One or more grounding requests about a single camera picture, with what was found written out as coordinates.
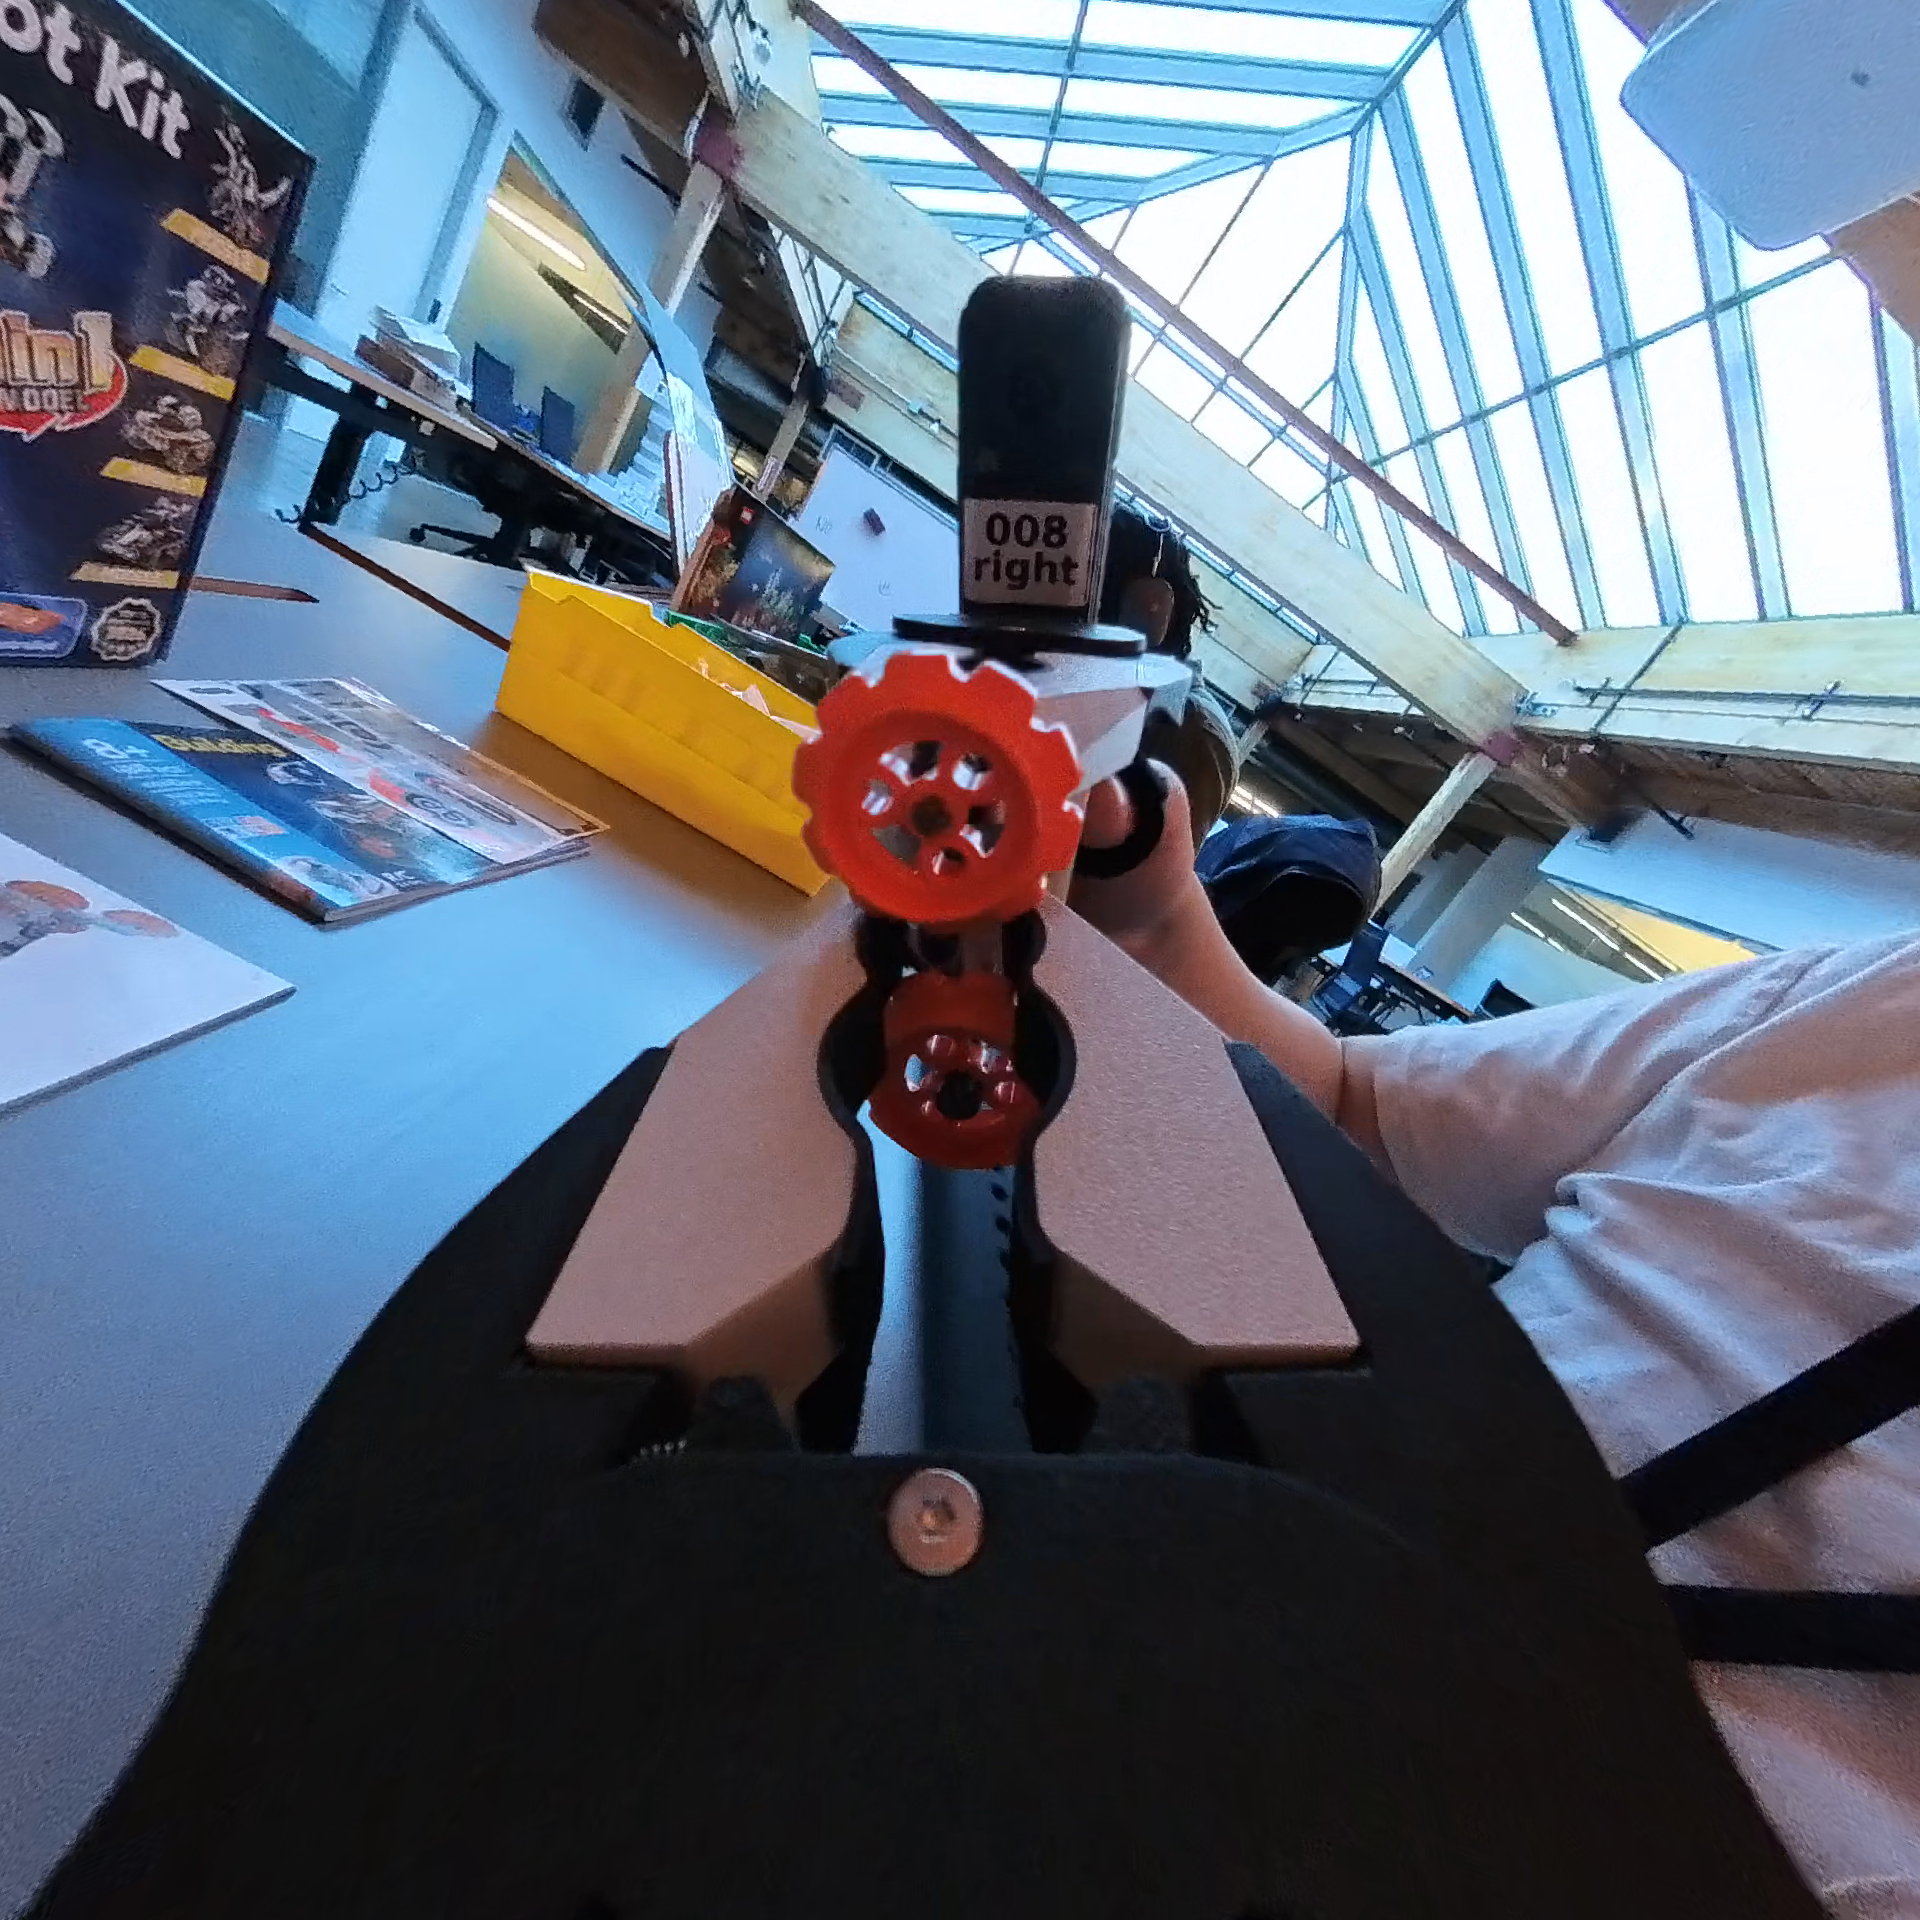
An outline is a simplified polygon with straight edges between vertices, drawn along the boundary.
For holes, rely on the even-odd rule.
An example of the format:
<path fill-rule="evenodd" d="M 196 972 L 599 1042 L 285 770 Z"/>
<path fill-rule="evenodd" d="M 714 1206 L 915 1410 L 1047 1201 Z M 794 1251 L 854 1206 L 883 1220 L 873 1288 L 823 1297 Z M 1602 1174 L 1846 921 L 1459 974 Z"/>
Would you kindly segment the blue robot kit box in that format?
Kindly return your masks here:
<path fill-rule="evenodd" d="M 3 5 L 3 665 L 165 658 L 310 155 L 129 5 Z"/>

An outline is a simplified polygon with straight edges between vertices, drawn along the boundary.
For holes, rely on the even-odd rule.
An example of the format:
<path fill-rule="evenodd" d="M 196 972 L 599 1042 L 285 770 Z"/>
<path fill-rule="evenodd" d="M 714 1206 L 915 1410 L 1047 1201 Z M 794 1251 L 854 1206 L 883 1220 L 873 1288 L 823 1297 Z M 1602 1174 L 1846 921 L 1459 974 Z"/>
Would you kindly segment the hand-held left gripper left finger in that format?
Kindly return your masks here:
<path fill-rule="evenodd" d="M 825 1045 L 867 988 L 836 902 L 666 1053 L 526 1334 L 531 1361 L 754 1380 L 807 1450 L 851 1450 L 883 1307 L 873 1147 Z"/>

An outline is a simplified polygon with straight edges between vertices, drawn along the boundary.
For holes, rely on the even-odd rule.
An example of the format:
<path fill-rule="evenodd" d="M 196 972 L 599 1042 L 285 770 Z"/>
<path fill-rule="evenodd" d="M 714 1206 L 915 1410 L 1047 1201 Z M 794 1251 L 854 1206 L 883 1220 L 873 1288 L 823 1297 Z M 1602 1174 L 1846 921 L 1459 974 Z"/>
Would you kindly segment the blue instruction booklet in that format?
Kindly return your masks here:
<path fill-rule="evenodd" d="M 442 784 L 420 805 L 389 801 L 370 779 L 233 726 L 69 716 L 14 724 L 7 740 L 329 928 L 538 873 L 591 846 L 591 833 L 555 833 Z"/>

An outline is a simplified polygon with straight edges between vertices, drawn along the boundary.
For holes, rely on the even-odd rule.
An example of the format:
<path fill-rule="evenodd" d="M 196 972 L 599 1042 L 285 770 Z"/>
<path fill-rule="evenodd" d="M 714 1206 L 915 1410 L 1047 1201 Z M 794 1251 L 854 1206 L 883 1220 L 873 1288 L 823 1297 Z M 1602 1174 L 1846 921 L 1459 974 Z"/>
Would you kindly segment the person's right hand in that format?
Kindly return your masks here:
<path fill-rule="evenodd" d="M 1126 872 L 1094 873 L 1159 826 L 1159 838 Z M 1139 758 L 1089 793 L 1068 906 L 1145 972 L 1189 1001 L 1247 981 L 1193 872 L 1183 784 L 1166 764 Z"/>

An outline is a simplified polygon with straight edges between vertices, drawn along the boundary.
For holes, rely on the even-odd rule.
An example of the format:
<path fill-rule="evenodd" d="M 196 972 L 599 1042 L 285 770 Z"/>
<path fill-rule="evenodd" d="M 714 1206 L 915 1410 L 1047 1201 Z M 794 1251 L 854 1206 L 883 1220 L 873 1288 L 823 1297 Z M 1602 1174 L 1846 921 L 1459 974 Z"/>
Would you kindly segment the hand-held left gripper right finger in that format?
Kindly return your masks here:
<path fill-rule="evenodd" d="M 1018 1377 L 1034 1450 L 1116 1404 L 1173 1446 L 1247 1450 L 1283 1390 L 1365 1349 L 1217 1027 L 1063 902 L 1030 970 L 1057 1076 L 1018 1169 Z"/>

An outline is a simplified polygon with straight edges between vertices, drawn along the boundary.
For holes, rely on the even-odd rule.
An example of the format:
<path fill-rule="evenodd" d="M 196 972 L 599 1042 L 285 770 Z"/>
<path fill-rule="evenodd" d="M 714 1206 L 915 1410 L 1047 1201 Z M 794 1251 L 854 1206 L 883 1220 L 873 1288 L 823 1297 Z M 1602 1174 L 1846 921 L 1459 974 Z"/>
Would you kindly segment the skylight window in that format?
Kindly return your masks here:
<path fill-rule="evenodd" d="M 853 2 L 827 138 L 998 273 L 1151 289 L 1131 372 L 1459 634 L 1916 610 L 1916 345 L 1819 240 L 1761 250 L 1631 125 L 1610 5 Z"/>

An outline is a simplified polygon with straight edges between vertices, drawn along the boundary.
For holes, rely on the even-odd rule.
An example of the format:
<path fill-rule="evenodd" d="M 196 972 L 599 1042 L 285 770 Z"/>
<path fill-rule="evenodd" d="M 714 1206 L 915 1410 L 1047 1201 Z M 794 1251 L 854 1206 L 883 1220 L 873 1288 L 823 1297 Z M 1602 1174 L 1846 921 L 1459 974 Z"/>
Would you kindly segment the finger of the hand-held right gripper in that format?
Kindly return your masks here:
<path fill-rule="evenodd" d="M 1043 724 L 1069 736 L 1077 787 L 1094 787 L 1135 762 L 1149 716 L 1182 718 L 1191 691 L 1173 656 L 1044 656 Z"/>
<path fill-rule="evenodd" d="M 899 634 L 853 634 L 827 649 L 836 678 L 825 704 L 942 704 L 965 685 L 959 654 L 942 643 Z"/>

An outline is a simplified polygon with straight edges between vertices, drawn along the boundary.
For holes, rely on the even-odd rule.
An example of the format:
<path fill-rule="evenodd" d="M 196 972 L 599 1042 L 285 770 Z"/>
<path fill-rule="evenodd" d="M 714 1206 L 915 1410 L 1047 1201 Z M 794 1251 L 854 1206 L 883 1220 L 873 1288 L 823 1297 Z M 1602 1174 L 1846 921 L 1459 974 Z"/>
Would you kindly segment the person's right forearm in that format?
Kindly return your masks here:
<path fill-rule="evenodd" d="M 1234 952 L 1204 893 L 1191 896 L 1167 918 L 1161 978 L 1222 1038 L 1262 1051 L 1377 1163 L 1387 1163 L 1379 1048 L 1339 1038 L 1302 1006 L 1266 988 Z"/>

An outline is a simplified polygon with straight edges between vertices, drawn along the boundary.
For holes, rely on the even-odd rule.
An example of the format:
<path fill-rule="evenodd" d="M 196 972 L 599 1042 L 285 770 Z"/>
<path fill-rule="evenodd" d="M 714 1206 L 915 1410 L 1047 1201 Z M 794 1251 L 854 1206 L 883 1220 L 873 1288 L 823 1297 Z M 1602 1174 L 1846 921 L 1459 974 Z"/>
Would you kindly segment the grey background table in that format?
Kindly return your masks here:
<path fill-rule="evenodd" d="M 339 525 L 358 497 L 357 473 L 370 441 L 396 441 L 407 473 L 460 492 L 494 516 L 494 533 L 469 541 L 470 561 L 514 566 L 550 538 L 575 545 L 595 578 L 614 573 L 642 585 L 666 578 L 675 558 L 667 531 L 538 448 L 403 389 L 284 299 L 274 305 L 253 382 L 331 417 L 294 512 L 294 525 L 308 536 Z"/>

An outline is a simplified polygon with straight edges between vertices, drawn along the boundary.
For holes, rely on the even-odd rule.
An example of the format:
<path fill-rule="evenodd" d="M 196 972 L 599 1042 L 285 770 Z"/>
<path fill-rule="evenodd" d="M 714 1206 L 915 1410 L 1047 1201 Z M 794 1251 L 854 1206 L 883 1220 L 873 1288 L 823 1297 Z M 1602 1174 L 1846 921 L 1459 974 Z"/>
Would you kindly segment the grey desk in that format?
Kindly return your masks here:
<path fill-rule="evenodd" d="M 4 834 L 294 986 L 4 1118 L 3 1906 L 138 1749 L 249 1508 L 420 1260 L 835 891 L 794 888 L 503 723 L 503 651 L 249 502 L 173 678 L 343 677 L 607 826 L 588 854 L 347 928 L 4 747 Z"/>

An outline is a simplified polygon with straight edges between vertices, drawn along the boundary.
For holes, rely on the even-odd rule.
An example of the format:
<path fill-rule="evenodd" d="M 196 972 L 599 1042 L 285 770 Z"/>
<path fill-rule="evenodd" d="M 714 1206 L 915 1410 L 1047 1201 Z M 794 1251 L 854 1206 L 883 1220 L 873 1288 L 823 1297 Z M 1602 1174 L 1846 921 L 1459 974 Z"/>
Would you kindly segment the black perforated panel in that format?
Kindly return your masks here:
<path fill-rule="evenodd" d="M 883 1137 L 871 1146 L 883 1290 L 854 1451 L 1028 1453 L 1010 1173 L 935 1169 Z"/>

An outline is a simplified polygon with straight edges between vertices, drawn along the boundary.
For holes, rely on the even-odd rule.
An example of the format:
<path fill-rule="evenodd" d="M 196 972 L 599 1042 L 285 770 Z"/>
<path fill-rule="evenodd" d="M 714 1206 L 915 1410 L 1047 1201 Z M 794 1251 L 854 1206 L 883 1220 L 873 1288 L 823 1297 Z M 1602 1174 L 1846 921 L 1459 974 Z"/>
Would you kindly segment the office chair with blue jacket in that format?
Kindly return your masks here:
<path fill-rule="evenodd" d="M 1374 917 L 1383 858 L 1369 824 L 1284 814 L 1213 828 L 1193 869 L 1236 957 L 1274 988 Z"/>

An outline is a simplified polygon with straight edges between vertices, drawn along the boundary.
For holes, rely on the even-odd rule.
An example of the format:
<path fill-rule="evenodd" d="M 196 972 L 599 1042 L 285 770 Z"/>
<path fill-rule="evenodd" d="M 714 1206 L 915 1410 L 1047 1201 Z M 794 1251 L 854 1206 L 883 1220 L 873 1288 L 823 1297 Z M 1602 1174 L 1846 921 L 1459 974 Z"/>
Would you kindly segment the person's white shirt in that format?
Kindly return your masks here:
<path fill-rule="evenodd" d="M 1918 1291 L 1916 932 L 1346 1042 L 1383 1166 L 1621 1477 Z M 1650 1554 L 1742 1594 L 1916 1597 L 1916 1409 Z M 1697 1665 L 1829 1916 L 1916 1916 L 1916 1673 Z"/>

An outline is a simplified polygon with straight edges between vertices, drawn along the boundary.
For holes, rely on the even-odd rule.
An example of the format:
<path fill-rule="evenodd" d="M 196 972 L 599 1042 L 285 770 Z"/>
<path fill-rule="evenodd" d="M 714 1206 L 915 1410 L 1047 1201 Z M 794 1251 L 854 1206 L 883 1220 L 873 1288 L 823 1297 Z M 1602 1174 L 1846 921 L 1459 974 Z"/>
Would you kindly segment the grey beam with orange gears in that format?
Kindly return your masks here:
<path fill-rule="evenodd" d="M 796 753 L 803 838 L 858 913 L 876 1126 L 946 1171 L 1019 1163 L 1043 1124 L 1034 968 L 1079 850 L 1081 758 L 1028 678 L 905 648 L 818 704 Z"/>

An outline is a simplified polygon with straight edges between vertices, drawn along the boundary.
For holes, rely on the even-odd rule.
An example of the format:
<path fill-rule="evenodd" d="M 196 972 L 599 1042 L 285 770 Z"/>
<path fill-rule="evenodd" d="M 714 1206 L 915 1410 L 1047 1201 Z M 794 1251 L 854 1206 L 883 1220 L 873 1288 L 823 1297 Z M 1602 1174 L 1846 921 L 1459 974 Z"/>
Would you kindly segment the open white instruction manual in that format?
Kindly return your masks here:
<path fill-rule="evenodd" d="M 3 838 L 3 1113 L 293 994 L 291 981 Z"/>

